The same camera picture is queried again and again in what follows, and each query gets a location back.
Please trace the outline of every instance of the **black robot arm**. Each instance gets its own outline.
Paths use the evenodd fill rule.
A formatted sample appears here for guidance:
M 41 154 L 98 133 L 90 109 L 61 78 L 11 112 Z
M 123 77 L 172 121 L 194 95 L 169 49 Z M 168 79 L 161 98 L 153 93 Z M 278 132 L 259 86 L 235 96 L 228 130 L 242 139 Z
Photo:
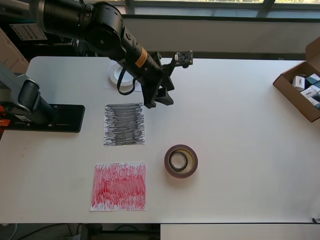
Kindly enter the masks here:
M 168 94 L 175 89 L 170 76 L 175 67 L 187 68 L 193 63 L 192 51 L 177 52 L 170 64 L 162 65 L 160 54 L 149 55 L 124 26 L 119 10 L 107 2 L 91 5 L 83 0 L 31 0 L 29 9 L 43 31 L 84 41 L 91 51 L 117 61 L 123 67 L 117 84 L 120 94 L 134 90 L 120 91 L 127 71 L 133 82 L 141 84 L 147 108 L 154 108 L 155 102 L 174 103 Z

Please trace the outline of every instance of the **sticker label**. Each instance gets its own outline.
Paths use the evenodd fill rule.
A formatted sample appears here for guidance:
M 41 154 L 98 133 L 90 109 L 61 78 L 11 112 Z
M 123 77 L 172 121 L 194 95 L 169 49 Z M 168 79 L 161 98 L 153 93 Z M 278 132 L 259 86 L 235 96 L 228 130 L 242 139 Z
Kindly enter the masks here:
M 22 41 L 47 40 L 36 23 L 10 24 L 10 27 Z
M 18 119 L 24 121 L 24 122 L 31 122 L 31 120 L 29 118 L 27 118 L 26 116 L 23 115 L 15 115 Z
M 145 64 L 146 60 L 148 58 L 148 53 L 147 51 L 142 48 L 142 53 L 141 56 L 139 57 L 139 59 L 135 62 L 135 65 L 138 66 L 138 68 L 141 68 L 143 66 L 143 64 Z

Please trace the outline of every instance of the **red scribbled paper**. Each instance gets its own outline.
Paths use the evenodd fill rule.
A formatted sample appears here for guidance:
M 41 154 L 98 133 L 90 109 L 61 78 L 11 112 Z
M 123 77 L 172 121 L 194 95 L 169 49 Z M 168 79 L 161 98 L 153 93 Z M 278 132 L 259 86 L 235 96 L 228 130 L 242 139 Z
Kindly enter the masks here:
M 97 164 L 91 211 L 145 210 L 146 164 Z

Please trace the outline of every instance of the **cardboard box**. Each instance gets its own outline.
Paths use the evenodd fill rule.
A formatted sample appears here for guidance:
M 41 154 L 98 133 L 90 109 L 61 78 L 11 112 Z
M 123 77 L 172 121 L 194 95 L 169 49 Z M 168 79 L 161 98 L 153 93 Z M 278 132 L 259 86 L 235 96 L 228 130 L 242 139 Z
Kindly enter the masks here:
M 0 61 L 13 73 L 25 74 L 29 63 L 0 28 Z
M 305 48 L 305 62 L 282 73 L 273 85 L 310 121 L 320 118 L 320 110 L 316 108 L 292 85 L 293 79 L 299 74 L 320 76 L 320 37 Z

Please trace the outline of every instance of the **wall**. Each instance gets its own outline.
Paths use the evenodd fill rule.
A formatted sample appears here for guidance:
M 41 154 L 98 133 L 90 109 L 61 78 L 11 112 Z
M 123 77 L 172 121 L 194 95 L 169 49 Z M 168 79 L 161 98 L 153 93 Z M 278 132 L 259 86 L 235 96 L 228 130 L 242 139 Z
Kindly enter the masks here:
M 125 19 L 148 51 L 304 53 L 320 23 Z

